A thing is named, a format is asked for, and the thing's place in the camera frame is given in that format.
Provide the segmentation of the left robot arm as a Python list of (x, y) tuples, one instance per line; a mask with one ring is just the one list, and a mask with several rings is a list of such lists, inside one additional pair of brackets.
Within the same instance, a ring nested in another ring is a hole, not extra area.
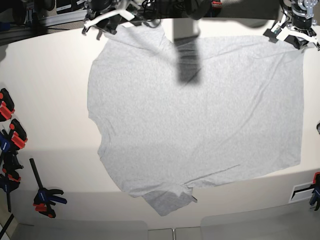
[(315, 47), (320, 50), (320, 43), (313, 27), (317, 26), (314, 19), (314, 8), (320, 3), (319, 0), (280, 0), (280, 6), (283, 13), (287, 14), (285, 21), (286, 28), (290, 31), (286, 39), (287, 43), (292, 44), (296, 49), (302, 49), (311, 40), (307, 37), (315, 39)]

